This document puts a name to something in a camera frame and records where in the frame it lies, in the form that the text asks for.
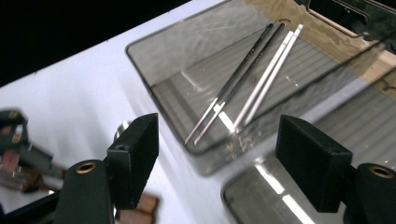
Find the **white surface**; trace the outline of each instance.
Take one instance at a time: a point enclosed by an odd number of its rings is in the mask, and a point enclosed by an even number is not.
[[[125,47],[219,2],[190,1],[8,84],[0,89],[0,108],[18,107],[24,113],[31,141],[50,151],[55,163],[69,167],[79,161],[102,160],[124,120],[158,112]],[[196,174],[160,115],[160,156],[145,190],[160,197],[157,223],[230,223],[220,199],[222,182],[228,177],[221,172],[211,177]],[[6,212],[41,196],[0,188]]]

